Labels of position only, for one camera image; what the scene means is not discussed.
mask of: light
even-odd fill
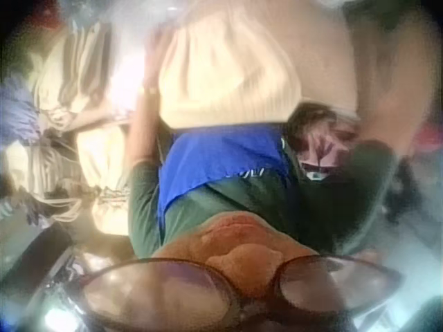
[[[46,314],[44,322],[53,332],[75,332],[80,325],[72,313],[56,308]]]

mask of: person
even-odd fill
[[[170,34],[157,34],[128,139],[136,256],[204,264],[260,298],[286,261],[352,254],[432,100],[436,53],[416,24],[405,21],[398,36],[391,88],[362,116],[343,166],[320,184],[303,177],[267,124],[176,133],[161,165],[159,69]]]

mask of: hand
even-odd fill
[[[145,46],[145,87],[158,87],[159,73],[171,40],[171,28],[157,28],[148,37]]]

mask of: dark green sleeve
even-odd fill
[[[138,258],[148,258],[160,248],[157,223],[159,171],[149,163],[137,164],[131,173],[129,238]]]
[[[381,142],[357,145],[340,171],[321,183],[298,175],[305,222],[300,240],[333,254],[349,254],[362,241],[380,208],[397,166],[393,151]]]

